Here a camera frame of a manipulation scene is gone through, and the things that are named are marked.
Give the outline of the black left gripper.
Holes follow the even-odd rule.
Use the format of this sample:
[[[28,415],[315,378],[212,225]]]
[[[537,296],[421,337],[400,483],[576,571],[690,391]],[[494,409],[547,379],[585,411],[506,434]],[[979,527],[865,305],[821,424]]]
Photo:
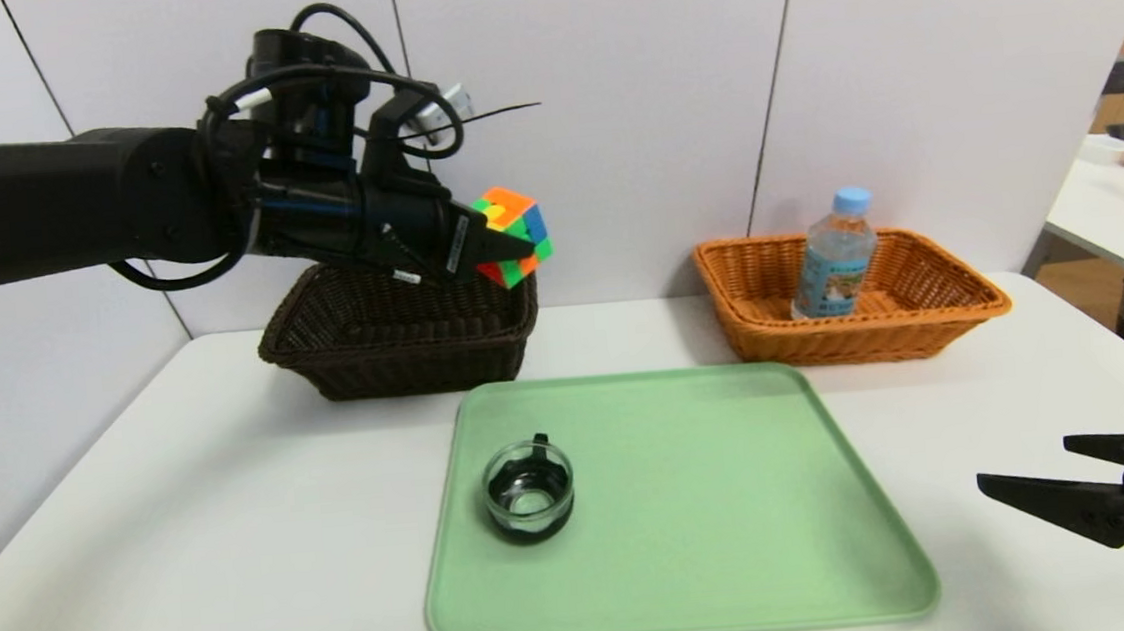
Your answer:
[[[390,186],[365,180],[362,190],[365,258],[388,271],[459,282],[474,274],[474,264],[462,262],[472,240],[475,267],[522,261],[537,247],[529,238],[490,229],[435,175],[395,178]]]

